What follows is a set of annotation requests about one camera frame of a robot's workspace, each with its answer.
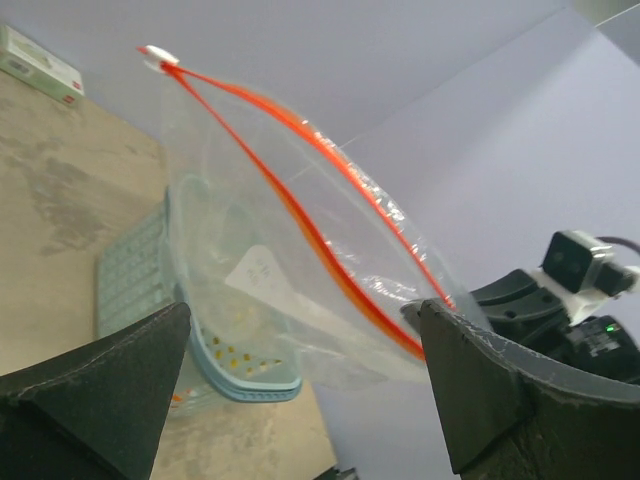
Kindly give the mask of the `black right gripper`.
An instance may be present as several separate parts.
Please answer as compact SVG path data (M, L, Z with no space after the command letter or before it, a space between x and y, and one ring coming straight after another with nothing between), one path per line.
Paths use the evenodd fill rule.
M557 334L559 343L546 356L601 377L639 383L639 347L614 317L591 316L568 326L562 301L524 270L513 270L472 296L502 337L538 345Z

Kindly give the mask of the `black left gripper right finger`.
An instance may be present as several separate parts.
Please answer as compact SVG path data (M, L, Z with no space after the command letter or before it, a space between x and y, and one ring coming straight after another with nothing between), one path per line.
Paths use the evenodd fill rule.
M463 479L636 479L639 388L562 364L438 302L421 334L450 464Z

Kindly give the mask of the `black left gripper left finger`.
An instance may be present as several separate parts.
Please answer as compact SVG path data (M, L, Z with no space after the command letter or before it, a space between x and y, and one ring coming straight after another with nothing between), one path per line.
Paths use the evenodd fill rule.
M2 376L2 478L149 478L190 331L174 303Z

